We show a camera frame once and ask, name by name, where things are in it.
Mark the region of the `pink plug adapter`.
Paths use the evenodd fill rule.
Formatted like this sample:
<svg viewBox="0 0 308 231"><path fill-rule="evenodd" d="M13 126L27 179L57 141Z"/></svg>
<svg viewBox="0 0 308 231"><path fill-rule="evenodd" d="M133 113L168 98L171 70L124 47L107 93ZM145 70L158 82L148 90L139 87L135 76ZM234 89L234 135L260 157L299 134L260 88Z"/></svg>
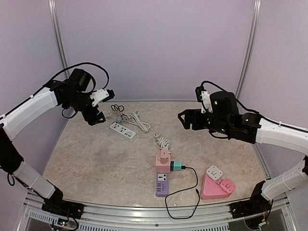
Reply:
<svg viewBox="0 0 308 231"><path fill-rule="evenodd" d="M236 189L236 185L230 179L222 180L220 187L227 194L232 194Z"/></svg>

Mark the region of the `pink cube socket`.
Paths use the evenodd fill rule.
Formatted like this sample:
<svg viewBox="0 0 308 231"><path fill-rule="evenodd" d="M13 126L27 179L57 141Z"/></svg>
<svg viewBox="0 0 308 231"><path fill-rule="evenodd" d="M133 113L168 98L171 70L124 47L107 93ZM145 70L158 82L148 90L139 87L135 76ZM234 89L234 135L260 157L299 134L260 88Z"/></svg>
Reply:
<svg viewBox="0 0 308 231"><path fill-rule="evenodd" d="M155 157L155 171L156 173L170 173L171 161L170 158L161 158L160 154Z"/></svg>

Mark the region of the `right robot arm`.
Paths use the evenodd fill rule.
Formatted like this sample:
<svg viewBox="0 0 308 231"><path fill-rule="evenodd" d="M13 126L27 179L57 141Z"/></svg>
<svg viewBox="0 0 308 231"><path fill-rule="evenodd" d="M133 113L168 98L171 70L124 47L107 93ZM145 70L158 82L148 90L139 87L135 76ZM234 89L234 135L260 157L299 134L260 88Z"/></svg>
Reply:
<svg viewBox="0 0 308 231"><path fill-rule="evenodd" d="M205 90L203 81L195 88L200 109L186 109L178 114L185 129L208 130L212 137L235 139L251 144L270 144L305 155L293 168L279 176L257 184L246 203L249 213L255 214L276 196L293 190L308 181L308 130L277 122L260 112L246 108L234 93L219 88L217 92Z"/></svg>

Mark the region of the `purple power strip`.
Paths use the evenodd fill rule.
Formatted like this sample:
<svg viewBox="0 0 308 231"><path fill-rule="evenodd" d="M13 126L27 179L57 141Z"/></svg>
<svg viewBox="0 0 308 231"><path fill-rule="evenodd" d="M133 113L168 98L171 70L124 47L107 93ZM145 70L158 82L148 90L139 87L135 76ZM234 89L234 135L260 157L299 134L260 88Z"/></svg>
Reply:
<svg viewBox="0 0 308 231"><path fill-rule="evenodd" d="M156 197L166 197L169 193L169 183L167 173L156 174Z"/></svg>

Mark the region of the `teal adapter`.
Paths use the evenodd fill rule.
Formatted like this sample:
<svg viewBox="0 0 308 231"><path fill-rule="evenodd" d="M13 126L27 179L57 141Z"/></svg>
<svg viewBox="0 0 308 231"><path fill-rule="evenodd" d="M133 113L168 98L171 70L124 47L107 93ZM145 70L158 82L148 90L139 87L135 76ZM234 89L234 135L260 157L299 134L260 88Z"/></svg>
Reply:
<svg viewBox="0 0 308 231"><path fill-rule="evenodd" d="M170 163L170 171L171 172L181 171L185 168L186 168L186 166L183 165L182 162L180 162L180 161L171 161L171 163Z"/></svg>

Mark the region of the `white plug adapter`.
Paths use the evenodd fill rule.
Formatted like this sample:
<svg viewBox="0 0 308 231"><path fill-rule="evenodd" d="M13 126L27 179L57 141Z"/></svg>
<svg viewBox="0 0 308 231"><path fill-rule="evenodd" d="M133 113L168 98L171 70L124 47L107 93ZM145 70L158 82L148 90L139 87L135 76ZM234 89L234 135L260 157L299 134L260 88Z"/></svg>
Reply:
<svg viewBox="0 0 308 231"><path fill-rule="evenodd" d="M217 166L212 165L206 170L206 174L212 180L219 180L223 176L222 170L220 170Z"/></svg>

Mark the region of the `pink triangular power strip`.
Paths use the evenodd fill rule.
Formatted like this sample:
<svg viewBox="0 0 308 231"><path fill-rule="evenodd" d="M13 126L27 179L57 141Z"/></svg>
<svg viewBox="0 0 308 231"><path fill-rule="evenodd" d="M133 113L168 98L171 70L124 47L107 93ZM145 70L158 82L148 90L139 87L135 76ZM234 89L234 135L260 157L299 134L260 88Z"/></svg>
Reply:
<svg viewBox="0 0 308 231"><path fill-rule="evenodd" d="M212 180L207 174L205 174L201 189L201 199L228 198L231 194L227 194L221 189L221 181L222 180Z"/></svg>

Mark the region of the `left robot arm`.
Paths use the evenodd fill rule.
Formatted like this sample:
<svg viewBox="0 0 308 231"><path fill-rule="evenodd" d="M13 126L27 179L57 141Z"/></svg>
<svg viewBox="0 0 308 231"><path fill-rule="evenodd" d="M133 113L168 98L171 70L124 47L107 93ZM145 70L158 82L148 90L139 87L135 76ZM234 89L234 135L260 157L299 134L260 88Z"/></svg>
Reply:
<svg viewBox="0 0 308 231"><path fill-rule="evenodd" d="M99 110L99 103L113 99L115 93L106 85L101 89L95 88L95 78L81 69L82 65L68 67L72 73L65 80L57 80L66 70L59 71L34 94L0 117L0 167L7 173L8 182L14 185L18 181L33 190L57 214L67 210L62 191L26 163L13 141L30 124L59 106L81 113L90 126L106 121Z"/></svg>

